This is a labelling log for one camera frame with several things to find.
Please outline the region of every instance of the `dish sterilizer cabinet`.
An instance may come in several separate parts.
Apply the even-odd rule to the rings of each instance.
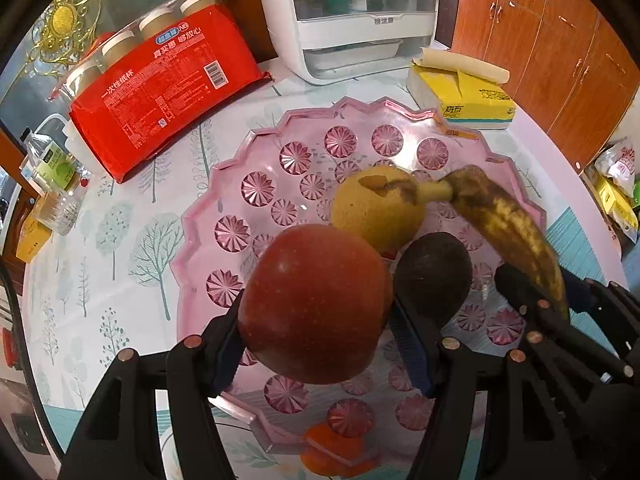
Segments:
[[[273,46],[313,84],[408,66],[433,40],[438,0],[262,0]]]

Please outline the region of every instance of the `tissue box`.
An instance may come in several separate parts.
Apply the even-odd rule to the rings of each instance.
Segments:
[[[50,236],[51,229],[38,222],[32,211],[24,220],[20,229],[20,238],[18,239],[18,248],[15,250],[15,256],[26,264],[30,264]]]
[[[438,108],[448,121],[468,128],[507,128],[516,112],[497,84],[460,71],[413,65],[406,85],[420,108]]]

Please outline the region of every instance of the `wooden furniture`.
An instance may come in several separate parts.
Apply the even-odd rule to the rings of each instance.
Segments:
[[[436,41],[451,47],[453,33],[456,30],[456,16],[458,15],[459,0],[438,0],[438,25],[436,26]]]
[[[546,0],[498,0],[494,26],[484,60],[507,69],[511,76],[502,88],[513,97],[536,43]]]
[[[577,82],[548,131],[576,170],[590,163],[632,101],[640,71],[602,16]]]
[[[242,36],[255,60],[260,63],[276,57],[261,0],[225,0],[225,5],[238,22]]]
[[[640,81],[589,0],[460,0],[451,49],[509,70],[504,90],[578,172],[607,142]]]
[[[515,101],[546,132],[577,80],[598,21],[598,10],[589,0],[548,0],[547,5],[529,66],[515,96]]]
[[[484,59],[498,0],[460,0],[451,51]]]
[[[9,276],[14,283],[14,288],[18,296],[22,295],[24,269],[26,264],[15,256],[15,251],[18,248],[18,239],[20,238],[20,229],[22,228],[22,224],[27,218],[27,215],[33,209],[30,199],[31,196],[29,196],[24,189],[21,189],[20,195],[18,195],[18,200],[15,204],[14,213],[12,214],[9,222],[9,231],[4,242],[4,248],[2,248],[2,254],[0,254],[0,259],[6,267],[6,270],[9,272]]]

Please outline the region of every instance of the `avocado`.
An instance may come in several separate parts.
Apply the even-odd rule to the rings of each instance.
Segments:
[[[402,254],[394,290],[402,291],[418,314],[442,328],[464,303],[471,279],[471,258],[462,242],[449,233],[430,233]]]

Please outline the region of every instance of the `green label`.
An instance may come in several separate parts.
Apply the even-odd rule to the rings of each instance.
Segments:
[[[66,189],[76,172],[74,167],[66,161],[65,152],[55,142],[47,148],[37,171],[45,180],[55,182],[62,189]]]

